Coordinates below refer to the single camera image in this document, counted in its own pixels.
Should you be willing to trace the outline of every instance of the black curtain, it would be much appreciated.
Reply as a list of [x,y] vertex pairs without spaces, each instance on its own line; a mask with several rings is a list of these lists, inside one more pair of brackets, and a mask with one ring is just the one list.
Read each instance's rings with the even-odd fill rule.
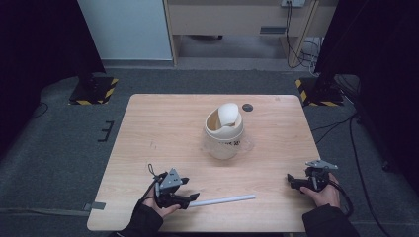
[[0,0],[0,155],[45,86],[93,72],[105,69],[76,0]]
[[363,125],[419,195],[418,41],[419,1],[340,0],[315,71],[360,78]]

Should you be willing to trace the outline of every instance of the power outlet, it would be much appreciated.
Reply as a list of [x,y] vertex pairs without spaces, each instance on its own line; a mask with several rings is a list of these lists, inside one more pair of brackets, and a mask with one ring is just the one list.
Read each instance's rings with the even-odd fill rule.
[[282,7],[289,7],[289,5],[292,4],[295,8],[301,8],[305,4],[305,0],[283,0],[281,3]]

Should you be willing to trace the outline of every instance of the table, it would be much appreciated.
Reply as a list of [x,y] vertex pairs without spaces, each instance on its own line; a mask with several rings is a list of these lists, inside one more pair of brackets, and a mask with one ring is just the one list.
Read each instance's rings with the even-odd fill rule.
[[[202,150],[207,115],[224,103],[244,112],[252,150],[218,160]],[[177,195],[198,200],[256,195],[255,199],[190,207],[168,216],[161,231],[303,232],[301,216],[314,208],[292,190],[287,173],[303,178],[305,162],[319,159],[299,98],[293,95],[133,95],[92,209],[90,230],[127,226],[136,202],[156,174],[175,168],[190,178]]]
[[[174,64],[182,36],[273,36],[292,66],[306,38],[324,37],[338,0],[306,0],[292,8],[289,41],[286,38],[289,8],[279,0],[164,0],[166,22]],[[294,52],[289,53],[289,43]]]

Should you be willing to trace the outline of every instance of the carpeted floor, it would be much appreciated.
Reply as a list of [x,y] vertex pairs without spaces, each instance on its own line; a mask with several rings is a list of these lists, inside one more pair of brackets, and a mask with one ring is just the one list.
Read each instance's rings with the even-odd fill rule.
[[[0,208],[72,210],[71,216],[38,213],[0,214],[0,236],[107,236],[87,229],[85,203],[94,201],[118,134],[129,97],[133,94],[292,94],[294,81],[308,72],[110,69],[120,81],[105,105],[73,106],[68,98],[76,78],[64,79],[42,91],[35,111],[14,146],[0,163]],[[311,129],[344,121],[355,109],[304,107]],[[98,142],[115,122],[107,142]],[[322,159],[337,164],[340,184],[355,212],[350,220],[361,236],[384,236],[377,227],[361,185],[349,122],[327,132],[313,132]],[[381,158],[361,124],[352,132],[371,205],[391,236],[419,236],[419,200],[401,174],[381,169]],[[305,236],[296,233],[294,236]]]

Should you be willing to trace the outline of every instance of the white tube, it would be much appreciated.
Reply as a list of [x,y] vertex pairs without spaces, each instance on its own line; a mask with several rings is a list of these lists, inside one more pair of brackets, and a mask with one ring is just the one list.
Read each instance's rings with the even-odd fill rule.
[[237,196],[237,197],[225,197],[219,199],[209,199],[209,200],[201,200],[201,201],[192,201],[189,204],[189,207],[201,206],[201,205],[211,205],[211,204],[219,204],[231,201],[238,201],[238,200],[246,200],[246,199],[254,199],[256,198],[255,195],[246,195],[246,196]]

